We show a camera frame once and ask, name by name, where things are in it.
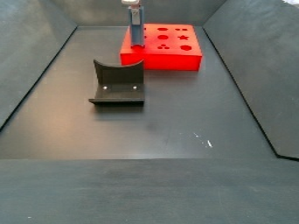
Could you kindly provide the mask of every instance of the gray wall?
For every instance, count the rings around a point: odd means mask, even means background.
[[[79,25],[127,25],[121,0],[52,0]],[[203,25],[227,0],[145,0],[146,22]]]
[[[299,158],[299,10],[229,0],[205,29],[277,153]]]
[[[47,0],[0,0],[0,128],[75,28]]]

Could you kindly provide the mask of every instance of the red block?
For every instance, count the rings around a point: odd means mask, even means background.
[[[202,49],[193,26],[146,24],[145,47],[131,47],[127,30],[121,59],[123,66],[145,60],[145,69],[198,71],[202,64]]]

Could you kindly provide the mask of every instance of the white speck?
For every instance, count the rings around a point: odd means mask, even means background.
[[[213,146],[211,146],[211,141],[209,140],[209,145],[210,145],[210,147],[213,148]]]

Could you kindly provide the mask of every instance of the circular hole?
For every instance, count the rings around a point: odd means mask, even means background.
[[[189,45],[182,45],[182,49],[183,49],[185,51],[190,51],[190,50],[193,49],[193,47],[189,46]]]
[[[158,38],[159,38],[159,39],[169,39],[169,36],[166,36],[166,35],[159,35]]]

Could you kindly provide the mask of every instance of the black bracket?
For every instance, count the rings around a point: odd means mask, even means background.
[[[95,104],[138,103],[146,101],[145,62],[130,66],[109,66],[94,60],[98,73]]]

